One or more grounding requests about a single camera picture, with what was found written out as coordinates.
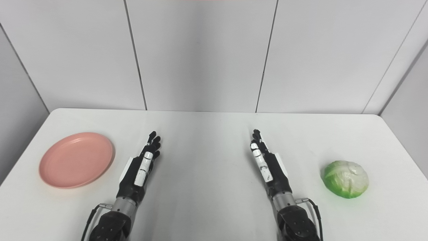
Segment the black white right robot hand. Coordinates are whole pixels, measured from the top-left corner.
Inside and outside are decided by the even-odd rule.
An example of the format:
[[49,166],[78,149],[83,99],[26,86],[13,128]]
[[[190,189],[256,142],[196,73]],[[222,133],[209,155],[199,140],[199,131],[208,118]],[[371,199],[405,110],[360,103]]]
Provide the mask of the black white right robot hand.
[[268,197],[292,193],[288,177],[281,168],[277,156],[269,151],[258,129],[253,130],[252,138],[250,149],[265,182]]

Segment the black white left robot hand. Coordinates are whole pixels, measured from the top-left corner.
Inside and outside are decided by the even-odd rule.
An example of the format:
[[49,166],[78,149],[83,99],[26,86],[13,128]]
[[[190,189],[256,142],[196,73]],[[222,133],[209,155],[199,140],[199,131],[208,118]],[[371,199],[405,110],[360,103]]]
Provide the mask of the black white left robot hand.
[[130,162],[124,177],[120,181],[116,198],[128,198],[139,204],[145,196],[145,183],[154,167],[154,161],[160,155],[161,137],[152,131],[139,156]]

